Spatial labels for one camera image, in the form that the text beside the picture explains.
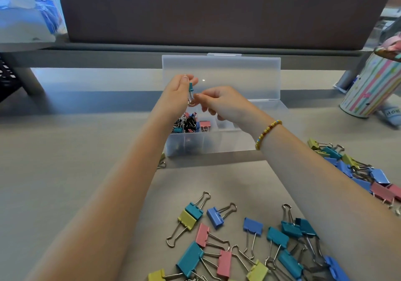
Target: clear plastic box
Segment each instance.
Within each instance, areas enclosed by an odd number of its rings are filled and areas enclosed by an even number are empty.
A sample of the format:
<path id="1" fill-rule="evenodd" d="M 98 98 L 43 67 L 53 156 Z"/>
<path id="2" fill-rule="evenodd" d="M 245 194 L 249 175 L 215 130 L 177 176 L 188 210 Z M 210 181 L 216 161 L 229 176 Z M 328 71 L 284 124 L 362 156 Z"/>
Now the clear plastic box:
<path id="1" fill-rule="evenodd" d="M 280 101 L 280 58 L 241 56 L 163 55 L 163 85 L 173 76 L 190 73 L 198 77 L 194 92 L 200 93 L 215 86 L 232 86 L 249 101 L 275 119 L 292 133 L 300 136 L 299 122 Z M 245 151 L 255 149 L 252 137 L 235 124 L 219 121 L 217 116 L 202 112 L 201 106 L 188 107 L 197 113 L 199 121 L 208 120 L 208 132 L 173 133 L 166 142 L 167 156 Z"/>

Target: desk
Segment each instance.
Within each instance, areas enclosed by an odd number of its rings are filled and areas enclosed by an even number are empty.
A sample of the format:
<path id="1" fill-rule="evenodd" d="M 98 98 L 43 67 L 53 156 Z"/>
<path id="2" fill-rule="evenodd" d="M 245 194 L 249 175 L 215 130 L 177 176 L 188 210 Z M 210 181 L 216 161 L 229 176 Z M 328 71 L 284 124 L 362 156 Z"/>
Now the desk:
<path id="1" fill-rule="evenodd" d="M 375 117 L 363 120 L 349 116 L 338 108 L 341 99 L 334 101 L 330 106 L 290 109 L 305 124 L 304 140 L 313 137 L 339 143 L 347 153 L 383 169 L 391 182 L 401 185 L 400 132 Z M 146 117 L 146 112 L 129 112 L 0 118 L 0 271 L 4 280 L 23 279 L 101 183 Z M 265 259 L 266 231 L 269 226 L 278 227 L 282 203 L 293 205 L 293 217 L 302 213 L 261 159 L 256 151 L 167 159 L 167 169 L 156 172 L 149 189 L 120 280 L 143 281 L 148 273 L 161 268 L 166 273 L 174 271 L 197 229 L 185 233 L 173 249 L 165 239 L 176 227 L 183 208 L 204 190 L 212 196 L 205 209 L 230 202 L 238 206 L 238 212 L 215 233 L 218 237 L 243 249 L 243 218 L 265 225 L 262 237 L 255 242 L 256 258 Z M 202 222 L 210 225 L 206 214 Z M 245 279 L 235 258 L 232 276 Z"/>

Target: hand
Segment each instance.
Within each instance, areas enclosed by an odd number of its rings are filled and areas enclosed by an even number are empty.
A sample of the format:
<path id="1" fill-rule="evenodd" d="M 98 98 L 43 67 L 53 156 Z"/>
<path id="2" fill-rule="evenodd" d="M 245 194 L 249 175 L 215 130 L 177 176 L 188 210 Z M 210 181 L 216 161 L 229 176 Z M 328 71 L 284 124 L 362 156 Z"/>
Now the hand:
<path id="1" fill-rule="evenodd" d="M 241 130 L 257 136 L 274 120 L 265 112 L 259 110 L 237 90 L 229 86 L 212 87 L 200 94 L 194 94 L 196 104 L 202 106 L 202 111 L 217 115 L 219 120 L 236 123 Z"/>
<path id="2" fill-rule="evenodd" d="M 152 114 L 171 124 L 180 118 L 188 106 L 189 82 L 195 86 L 198 78 L 189 74 L 174 76 L 154 106 Z"/>

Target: forearm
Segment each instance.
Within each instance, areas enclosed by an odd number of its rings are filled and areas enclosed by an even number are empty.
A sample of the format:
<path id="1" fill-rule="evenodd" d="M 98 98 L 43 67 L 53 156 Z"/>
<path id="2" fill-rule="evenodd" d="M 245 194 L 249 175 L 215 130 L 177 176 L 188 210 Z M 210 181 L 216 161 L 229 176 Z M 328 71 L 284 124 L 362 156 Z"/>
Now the forearm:
<path id="1" fill-rule="evenodd" d="M 273 121 L 258 116 L 253 138 Z M 266 135 L 261 151 L 351 280 L 399 279 L 401 222 L 386 206 L 281 125 Z"/>
<path id="2" fill-rule="evenodd" d="M 151 114 L 133 146 L 28 280 L 114 280 L 172 124 Z"/>

